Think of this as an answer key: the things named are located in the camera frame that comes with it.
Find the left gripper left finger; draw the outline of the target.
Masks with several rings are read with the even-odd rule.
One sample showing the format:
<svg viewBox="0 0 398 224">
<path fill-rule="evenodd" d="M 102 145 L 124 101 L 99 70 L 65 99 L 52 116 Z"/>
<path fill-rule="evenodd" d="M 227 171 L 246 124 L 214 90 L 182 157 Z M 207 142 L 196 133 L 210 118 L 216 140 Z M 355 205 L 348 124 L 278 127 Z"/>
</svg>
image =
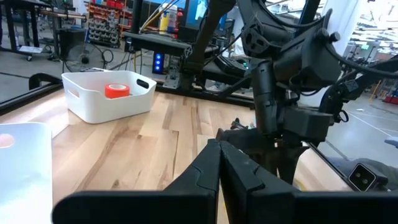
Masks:
<svg viewBox="0 0 398 224">
<path fill-rule="evenodd" d="M 75 192 L 52 211 L 53 224 L 216 224 L 221 143 L 210 139 L 163 190 Z"/>
</svg>

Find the orange tape roll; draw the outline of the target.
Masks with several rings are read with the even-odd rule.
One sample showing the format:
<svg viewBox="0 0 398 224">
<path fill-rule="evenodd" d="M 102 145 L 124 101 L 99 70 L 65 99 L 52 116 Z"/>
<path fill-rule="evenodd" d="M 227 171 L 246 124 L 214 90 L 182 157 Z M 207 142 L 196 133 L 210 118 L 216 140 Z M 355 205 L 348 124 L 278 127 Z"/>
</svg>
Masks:
<svg viewBox="0 0 398 224">
<path fill-rule="evenodd" d="M 130 95 L 130 88 L 128 85 L 112 83 L 104 87 L 104 95 L 107 98 L 122 98 Z"/>
</svg>

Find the black floor fan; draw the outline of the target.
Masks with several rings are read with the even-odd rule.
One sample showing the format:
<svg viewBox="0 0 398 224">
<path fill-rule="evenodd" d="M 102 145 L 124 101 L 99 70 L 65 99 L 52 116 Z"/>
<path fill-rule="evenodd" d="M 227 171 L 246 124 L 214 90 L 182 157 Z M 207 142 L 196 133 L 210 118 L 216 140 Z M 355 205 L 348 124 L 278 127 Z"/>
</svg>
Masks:
<svg viewBox="0 0 398 224">
<path fill-rule="evenodd" d="M 81 72 L 94 67 L 103 68 L 105 64 L 101 49 L 89 43 L 70 47 L 63 62 L 69 72 Z"/>
</svg>

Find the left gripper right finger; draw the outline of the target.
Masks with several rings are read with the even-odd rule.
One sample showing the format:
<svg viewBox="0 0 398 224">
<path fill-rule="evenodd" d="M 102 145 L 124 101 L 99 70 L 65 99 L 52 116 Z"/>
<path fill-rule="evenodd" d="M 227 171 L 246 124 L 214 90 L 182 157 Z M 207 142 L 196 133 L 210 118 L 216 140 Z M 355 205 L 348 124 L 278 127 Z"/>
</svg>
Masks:
<svg viewBox="0 0 398 224">
<path fill-rule="evenodd" d="M 398 193 L 301 191 L 230 143 L 220 146 L 231 224 L 398 224 Z"/>
</svg>

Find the monitor platform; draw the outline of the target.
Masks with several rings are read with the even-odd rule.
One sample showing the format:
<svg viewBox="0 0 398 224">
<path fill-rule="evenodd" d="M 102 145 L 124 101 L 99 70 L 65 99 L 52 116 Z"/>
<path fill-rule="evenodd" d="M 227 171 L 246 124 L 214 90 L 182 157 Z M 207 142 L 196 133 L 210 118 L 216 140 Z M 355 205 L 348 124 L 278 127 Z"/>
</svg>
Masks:
<svg viewBox="0 0 398 224">
<path fill-rule="evenodd" d="M 162 54 L 181 56 L 191 45 L 185 42 L 173 40 L 157 34 L 135 34 L 132 32 L 123 32 L 122 37 L 131 41 L 131 47 L 135 51 L 141 49 L 151 50 Z"/>
</svg>

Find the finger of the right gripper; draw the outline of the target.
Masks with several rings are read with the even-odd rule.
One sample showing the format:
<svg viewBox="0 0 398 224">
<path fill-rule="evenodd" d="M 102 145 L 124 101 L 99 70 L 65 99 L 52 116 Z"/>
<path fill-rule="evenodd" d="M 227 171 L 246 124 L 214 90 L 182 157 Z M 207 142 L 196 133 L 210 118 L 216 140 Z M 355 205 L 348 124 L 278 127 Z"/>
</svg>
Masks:
<svg viewBox="0 0 398 224">
<path fill-rule="evenodd" d="M 301 142 L 293 146 L 284 142 L 277 143 L 277 170 L 282 180 L 290 185 L 293 184 L 299 157 L 309 148 L 309 146 L 304 146 Z"/>
<path fill-rule="evenodd" d="M 254 129 L 218 129 L 216 140 L 226 141 L 243 151 L 271 174 L 277 174 L 277 156 L 273 139 Z"/>
</svg>

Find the yellow bottle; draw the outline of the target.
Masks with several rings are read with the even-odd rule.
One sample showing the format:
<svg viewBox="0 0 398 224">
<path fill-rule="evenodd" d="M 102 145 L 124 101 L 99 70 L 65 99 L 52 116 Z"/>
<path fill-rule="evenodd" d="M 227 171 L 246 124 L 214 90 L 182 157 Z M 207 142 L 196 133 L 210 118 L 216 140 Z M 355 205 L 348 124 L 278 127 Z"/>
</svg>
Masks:
<svg viewBox="0 0 398 224">
<path fill-rule="evenodd" d="M 167 33 L 167 29 L 168 29 L 168 25 L 169 25 L 169 12 L 168 11 L 164 11 L 160 15 L 159 33 L 160 34 L 166 34 Z"/>
</svg>

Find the blue monitor screen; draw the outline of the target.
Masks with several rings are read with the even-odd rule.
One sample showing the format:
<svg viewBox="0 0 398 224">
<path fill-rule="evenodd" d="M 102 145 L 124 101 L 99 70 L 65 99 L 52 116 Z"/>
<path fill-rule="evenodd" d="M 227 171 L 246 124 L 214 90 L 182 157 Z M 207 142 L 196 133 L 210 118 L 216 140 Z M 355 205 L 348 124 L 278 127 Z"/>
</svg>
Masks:
<svg viewBox="0 0 398 224">
<path fill-rule="evenodd" d="M 198 29 L 208 7 L 208 0 L 189 0 L 185 25 Z"/>
</svg>

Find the white plastic bin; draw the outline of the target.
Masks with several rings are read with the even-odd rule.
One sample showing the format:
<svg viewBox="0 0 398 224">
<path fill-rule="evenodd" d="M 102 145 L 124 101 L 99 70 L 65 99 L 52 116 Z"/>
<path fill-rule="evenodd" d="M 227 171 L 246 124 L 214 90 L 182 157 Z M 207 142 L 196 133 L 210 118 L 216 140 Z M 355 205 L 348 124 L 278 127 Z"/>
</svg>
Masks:
<svg viewBox="0 0 398 224">
<path fill-rule="evenodd" d="M 157 84 L 126 70 L 63 73 L 62 83 L 68 109 L 91 124 L 150 111 Z M 106 85 L 124 85 L 129 94 L 109 98 L 105 95 Z"/>
<path fill-rule="evenodd" d="M 0 224 L 52 224 L 52 130 L 44 123 L 0 124 L 14 143 L 0 147 Z"/>
</svg>

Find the black workbench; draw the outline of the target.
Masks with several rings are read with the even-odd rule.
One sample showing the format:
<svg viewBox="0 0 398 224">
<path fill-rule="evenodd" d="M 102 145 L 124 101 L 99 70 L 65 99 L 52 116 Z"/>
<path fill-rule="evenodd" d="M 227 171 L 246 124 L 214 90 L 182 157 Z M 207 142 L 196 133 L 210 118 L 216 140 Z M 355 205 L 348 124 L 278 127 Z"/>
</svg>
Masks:
<svg viewBox="0 0 398 224">
<path fill-rule="evenodd" d="M 7 49 L 1 46 L 0 52 L 10 52 L 14 54 L 24 55 L 27 60 L 30 61 L 33 56 L 33 52 L 20 51 L 16 43 L 16 35 L 14 31 L 14 21 L 12 18 L 12 10 L 17 9 L 21 11 L 22 28 L 24 30 L 24 40 L 28 47 L 30 47 L 30 41 L 33 41 L 34 48 L 39 48 L 39 36 L 37 29 L 37 15 L 45 14 L 52 17 L 64 17 L 67 19 L 81 19 L 83 22 L 86 21 L 86 16 L 78 14 L 70 14 L 66 9 L 65 12 L 55 12 L 51 4 L 47 4 L 41 0 L 0 0 L 0 26 L 1 26 L 1 6 L 4 6 L 7 19 L 7 28 L 9 32 L 9 40 L 11 48 Z"/>
</svg>

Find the black pole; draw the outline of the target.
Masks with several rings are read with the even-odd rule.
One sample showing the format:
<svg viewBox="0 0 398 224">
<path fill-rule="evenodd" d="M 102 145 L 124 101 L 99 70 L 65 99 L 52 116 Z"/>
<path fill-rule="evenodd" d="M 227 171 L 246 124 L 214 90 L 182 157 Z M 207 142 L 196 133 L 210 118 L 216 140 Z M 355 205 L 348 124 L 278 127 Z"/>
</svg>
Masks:
<svg viewBox="0 0 398 224">
<path fill-rule="evenodd" d="M 139 33 L 141 10 L 142 10 L 143 2 L 144 2 L 144 0 L 133 0 L 132 24 L 131 24 L 131 32 L 133 34 Z"/>
</svg>

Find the parts shelf with bins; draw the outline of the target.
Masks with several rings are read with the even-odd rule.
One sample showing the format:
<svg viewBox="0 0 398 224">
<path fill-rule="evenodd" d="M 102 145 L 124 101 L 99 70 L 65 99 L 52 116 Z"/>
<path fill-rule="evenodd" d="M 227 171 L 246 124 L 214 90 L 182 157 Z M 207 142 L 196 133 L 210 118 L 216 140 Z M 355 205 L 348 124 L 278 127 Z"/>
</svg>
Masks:
<svg viewBox="0 0 398 224">
<path fill-rule="evenodd" d="M 86 0 L 88 41 L 119 48 L 121 34 L 131 28 L 133 0 Z"/>
</svg>

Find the black box with blue lights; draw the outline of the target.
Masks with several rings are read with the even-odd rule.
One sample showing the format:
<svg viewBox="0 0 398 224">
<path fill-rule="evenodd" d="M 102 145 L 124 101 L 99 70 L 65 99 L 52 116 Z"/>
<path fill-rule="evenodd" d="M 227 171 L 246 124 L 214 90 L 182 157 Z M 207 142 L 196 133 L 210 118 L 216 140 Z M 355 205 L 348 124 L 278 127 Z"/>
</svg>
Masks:
<svg viewBox="0 0 398 224">
<path fill-rule="evenodd" d="M 165 55 L 159 52 L 154 52 L 152 73 L 163 74 L 164 73 L 164 58 Z"/>
</svg>

